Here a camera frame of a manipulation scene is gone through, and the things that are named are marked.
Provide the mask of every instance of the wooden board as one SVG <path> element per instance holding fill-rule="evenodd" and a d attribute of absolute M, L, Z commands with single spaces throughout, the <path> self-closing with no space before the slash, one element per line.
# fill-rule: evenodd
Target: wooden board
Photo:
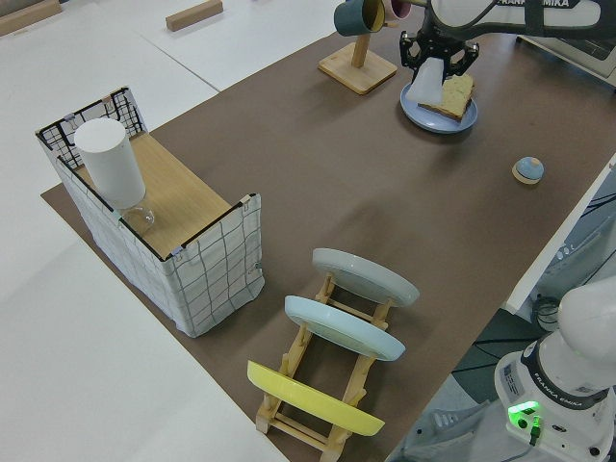
<path fill-rule="evenodd" d="M 230 205 L 203 183 L 149 134 L 131 139 L 147 190 L 147 204 L 154 213 L 154 225 L 144 240 L 166 257 L 216 218 Z M 94 188 L 85 167 L 76 172 Z"/>
<path fill-rule="evenodd" d="M 44 0 L 0 17 L 0 37 L 62 11 L 59 0 Z"/>
<path fill-rule="evenodd" d="M 222 1 L 208 0 L 182 12 L 167 16 L 167 28 L 172 32 L 179 31 L 218 13 L 222 13 Z"/>
<path fill-rule="evenodd" d="M 355 43 L 329 55 L 319 62 L 319 69 L 359 94 L 366 94 L 392 77 L 398 68 L 367 50 L 364 65 L 351 64 Z"/>

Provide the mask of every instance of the yellow plate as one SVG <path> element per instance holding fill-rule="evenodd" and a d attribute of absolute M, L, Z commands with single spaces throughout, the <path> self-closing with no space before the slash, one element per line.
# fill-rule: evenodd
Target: yellow plate
<path fill-rule="evenodd" d="M 373 436 L 385 424 L 375 416 L 252 361 L 248 361 L 248 379 L 264 392 L 297 409 L 353 433 Z"/>

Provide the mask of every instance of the light blue plate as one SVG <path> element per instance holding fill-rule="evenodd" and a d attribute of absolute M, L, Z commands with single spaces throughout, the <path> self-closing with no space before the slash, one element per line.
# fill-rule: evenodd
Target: light blue plate
<path fill-rule="evenodd" d="M 301 296 L 285 297 L 285 313 L 296 324 L 329 342 L 381 361 L 395 361 L 406 350 L 395 337 L 349 313 Z"/>
<path fill-rule="evenodd" d="M 410 118 L 416 125 L 422 127 L 424 130 L 433 133 L 459 133 L 467 128 L 471 127 L 477 120 L 477 105 L 471 99 L 466 113 L 462 116 L 462 120 L 456 122 L 455 120 L 440 115 L 428 109 L 420 107 L 415 101 L 409 101 L 406 99 L 406 93 L 410 89 L 411 84 L 407 84 L 400 93 L 400 105 L 402 110 L 408 118 Z"/>

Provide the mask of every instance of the plate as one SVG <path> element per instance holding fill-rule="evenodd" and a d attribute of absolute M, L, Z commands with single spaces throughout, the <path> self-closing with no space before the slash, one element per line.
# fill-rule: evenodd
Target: plate
<path fill-rule="evenodd" d="M 301 296 L 285 297 L 285 313 L 296 324 L 329 342 L 381 361 L 395 361 L 406 350 L 395 337 L 345 311 Z"/>
<path fill-rule="evenodd" d="M 390 269 L 333 248 L 315 248 L 312 264 L 324 273 L 331 272 L 334 282 L 343 289 L 375 303 L 410 306 L 420 296 L 420 291 Z"/>
<path fill-rule="evenodd" d="M 385 424 L 375 416 L 253 361 L 248 361 L 248 379 L 297 409 L 359 435 L 373 436 Z"/>
<path fill-rule="evenodd" d="M 466 110 L 466 113 L 462 116 L 462 120 L 457 122 L 449 117 L 422 108 L 415 101 L 406 99 L 406 93 L 410 87 L 411 84 L 407 84 L 402 89 L 400 93 L 400 105 L 406 116 L 425 130 L 442 134 L 459 133 L 471 127 L 476 122 L 478 110 L 473 99 L 471 99 L 471 104 Z"/>

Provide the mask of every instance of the mug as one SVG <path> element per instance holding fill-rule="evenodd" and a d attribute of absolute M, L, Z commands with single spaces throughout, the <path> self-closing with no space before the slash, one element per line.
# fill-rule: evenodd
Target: mug
<path fill-rule="evenodd" d="M 378 32 L 384 23 L 382 0 L 346 0 L 334 12 L 336 30 L 344 37 Z"/>
<path fill-rule="evenodd" d="M 411 13 L 411 4 L 402 0 L 383 0 L 383 6 L 386 21 L 404 19 Z"/>

